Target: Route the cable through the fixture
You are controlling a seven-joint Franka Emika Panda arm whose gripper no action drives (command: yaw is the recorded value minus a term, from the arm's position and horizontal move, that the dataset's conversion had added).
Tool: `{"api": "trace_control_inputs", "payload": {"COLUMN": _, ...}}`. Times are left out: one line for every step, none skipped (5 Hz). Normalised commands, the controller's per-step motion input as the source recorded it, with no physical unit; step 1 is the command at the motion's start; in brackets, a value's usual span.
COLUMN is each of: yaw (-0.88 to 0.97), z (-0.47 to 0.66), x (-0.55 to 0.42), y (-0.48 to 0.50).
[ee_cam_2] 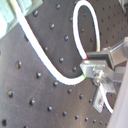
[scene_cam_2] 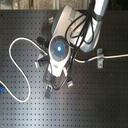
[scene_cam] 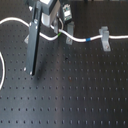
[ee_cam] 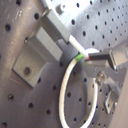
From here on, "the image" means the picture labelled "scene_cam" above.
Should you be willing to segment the long dark gripper finger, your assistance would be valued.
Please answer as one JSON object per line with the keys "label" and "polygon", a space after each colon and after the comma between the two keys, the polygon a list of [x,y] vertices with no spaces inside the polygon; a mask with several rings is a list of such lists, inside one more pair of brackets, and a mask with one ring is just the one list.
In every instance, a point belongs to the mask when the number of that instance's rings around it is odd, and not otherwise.
{"label": "long dark gripper finger", "polygon": [[40,18],[41,18],[41,10],[34,8],[32,21],[30,22],[29,25],[29,38],[28,38],[26,66],[25,66],[25,72],[28,73],[29,75],[35,74],[36,58],[37,58],[37,50],[38,50],[38,37],[39,37],[39,29],[40,29]]}

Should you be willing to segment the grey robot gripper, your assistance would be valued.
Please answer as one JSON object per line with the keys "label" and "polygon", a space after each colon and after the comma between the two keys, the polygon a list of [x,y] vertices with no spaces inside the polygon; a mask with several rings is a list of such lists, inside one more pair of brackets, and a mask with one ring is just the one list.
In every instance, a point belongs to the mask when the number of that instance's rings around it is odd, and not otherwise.
{"label": "grey robot gripper", "polygon": [[33,9],[32,22],[42,23],[49,27],[60,8],[59,0],[28,0],[28,6]]}

